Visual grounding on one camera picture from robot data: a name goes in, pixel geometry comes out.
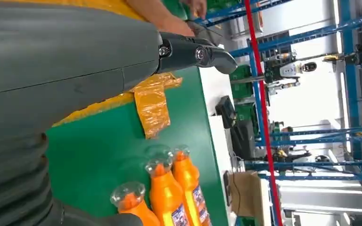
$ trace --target bottle label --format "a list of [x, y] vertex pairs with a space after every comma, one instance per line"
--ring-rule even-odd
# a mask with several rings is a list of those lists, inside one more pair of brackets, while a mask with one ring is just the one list
[[193, 194], [197, 210], [199, 211], [200, 223], [203, 223], [206, 218], [209, 218], [209, 212], [207, 212], [205, 198], [199, 185], [193, 190]]
[[180, 205], [172, 214], [174, 226], [189, 226], [187, 213], [185, 212], [184, 205]]

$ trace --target green table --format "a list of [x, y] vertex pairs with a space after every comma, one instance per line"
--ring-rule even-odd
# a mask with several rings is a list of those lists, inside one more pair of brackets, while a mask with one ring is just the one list
[[121, 183], [137, 180], [149, 190], [149, 147], [185, 144], [199, 168], [213, 225], [228, 225], [199, 72], [192, 67], [175, 75], [184, 81], [166, 91], [171, 126], [157, 139], [144, 138], [134, 103], [48, 131], [55, 197], [98, 217], [111, 215], [116, 209], [109, 197]]

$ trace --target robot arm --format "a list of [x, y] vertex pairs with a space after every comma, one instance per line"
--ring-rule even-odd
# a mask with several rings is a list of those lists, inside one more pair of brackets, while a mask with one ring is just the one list
[[0, 225], [141, 225], [128, 215], [95, 219], [53, 199], [44, 131], [154, 73], [193, 65], [237, 67], [208, 41], [110, 12], [0, 2]]
[[237, 67], [209, 41], [107, 11], [0, 2], [0, 139], [45, 131], [154, 73], [194, 65]]

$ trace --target bottle cap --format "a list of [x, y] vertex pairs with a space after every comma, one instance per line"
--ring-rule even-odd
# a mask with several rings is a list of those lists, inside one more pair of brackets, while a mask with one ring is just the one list
[[145, 186], [140, 182], [128, 182], [118, 186], [110, 196], [110, 201], [120, 210], [138, 206], [144, 198]]
[[168, 173], [173, 161], [170, 158], [152, 159], [146, 164], [146, 171], [151, 177], [159, 177]]
[[190, 151], [189, 151], [188, 146], [179, 145], [174, 148], [172, 156], [173, 156], [174, 161], [182, 161], [182, 160], [189, 158], [189, 154], [190, 154]]

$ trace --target human hand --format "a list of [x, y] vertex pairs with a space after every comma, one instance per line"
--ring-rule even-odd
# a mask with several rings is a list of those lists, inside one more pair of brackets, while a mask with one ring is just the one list
[[180, 34], [188, 37], [194, 37], [195, 34], [189, 28], [188, 24], [176, 16], [164, 19], [163, 24], [159, 26], [159, 31]]
[[195, 13], [197, 13], [198, 17], [205, 19], [207, 0], [181, 0], [181, 2], [189, 6], [191, 14], [195, 15]]

